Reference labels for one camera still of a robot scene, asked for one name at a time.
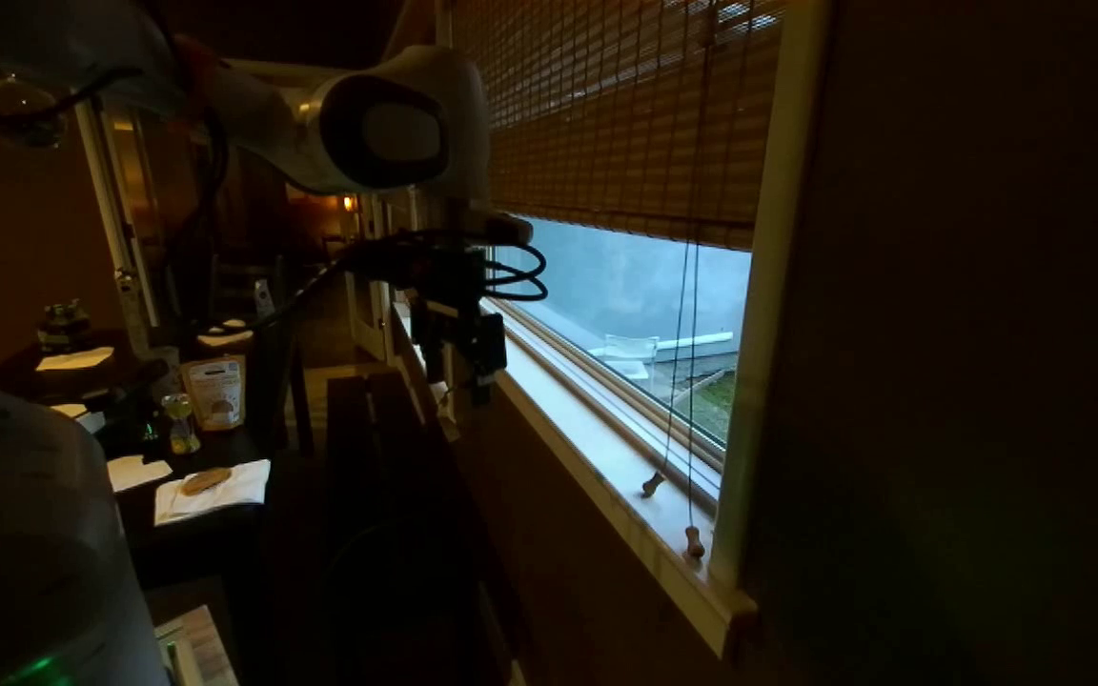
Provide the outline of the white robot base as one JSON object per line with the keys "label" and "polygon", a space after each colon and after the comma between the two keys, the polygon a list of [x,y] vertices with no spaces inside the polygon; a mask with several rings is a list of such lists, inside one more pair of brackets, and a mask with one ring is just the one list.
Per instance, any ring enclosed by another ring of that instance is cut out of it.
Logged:
{"label": "white robot base", "polygon": [[98,441],[8,394],[0,686],[167,686]]}

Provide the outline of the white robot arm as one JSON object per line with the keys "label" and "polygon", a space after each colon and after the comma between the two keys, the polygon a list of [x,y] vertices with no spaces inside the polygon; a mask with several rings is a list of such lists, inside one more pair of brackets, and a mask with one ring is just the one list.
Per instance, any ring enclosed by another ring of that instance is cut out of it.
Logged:
{"label": "white robot arm", "polygon": [[500,273],[484,260],[496,244],[525,247],[533,228],[487,203],[487,95],[481,68],[445,44],[403,44],[397,58],[309,85],[309,106],[173,37],[137,0],[0,0],[0,71],[40,90],[40,103],[0,111],[0,128],[31,128],[82,98],[193,114],[224,143],[252,153],[309,193],[417,192],[437,207],[429,228],[360,240],[335,260],[397,288],[410,288],[429,380],[454,345],[470,394],[505,371],[501,316],[481,302]]}

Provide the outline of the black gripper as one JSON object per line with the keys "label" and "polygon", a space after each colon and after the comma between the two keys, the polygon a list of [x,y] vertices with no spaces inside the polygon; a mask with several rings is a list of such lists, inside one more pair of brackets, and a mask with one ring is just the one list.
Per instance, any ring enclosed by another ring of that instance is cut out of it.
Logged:
{"label": "black gripper", "polygon": [[487,247],[525,247],[533,223],[512,212],[470,212],[458,228],[414,228],[384,235],[378,273],[410,288],[410,341],[426,355],[426,378],[458,380],[473,402],[491,397],[496,374],[505,367],[501,316],[484,296],[505,277]]}

